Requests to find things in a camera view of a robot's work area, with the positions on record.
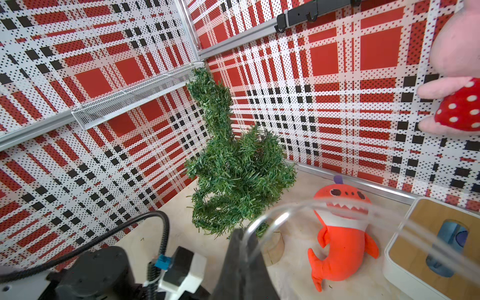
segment pink plush toy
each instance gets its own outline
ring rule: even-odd
[[[464,8],[448,20],[432,45],[430,63],[445,77],[421,85],[417,94],[444,99],[419,129],[439,135],[480,135],[480,0],[464,0]]]

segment white mesh shelf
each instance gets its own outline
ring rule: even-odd
[[[83,129],[89,129],[148,101],[166,95],[192,79],[193,69],[203,62],[176,68],[170,72],[123,89],[72,110],[72,115]]]

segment purple antenna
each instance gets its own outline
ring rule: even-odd
[[[333,177],[333,181],[334,181],[336,184],[343,184],[342,175],[335,175],[335,176]]]

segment plush shark tail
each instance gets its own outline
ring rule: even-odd
[[[313,284],[315,285],[315,288],[317,291],[321,292],[322,291],[322,280],[323,277],[321,275],[322,270],[323,270],[323,261],[318,259],[318,257],[313,253],[312,249],[308,249],[308,260],[310,262],[310,266],[312,267],[312,280]]]

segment plush shark eye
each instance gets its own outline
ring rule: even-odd
[[[333,196],[340,196],[342,194],[342,191],[339,190],[339,189],[333,189],[330,191],[330,193],[333,195]]]

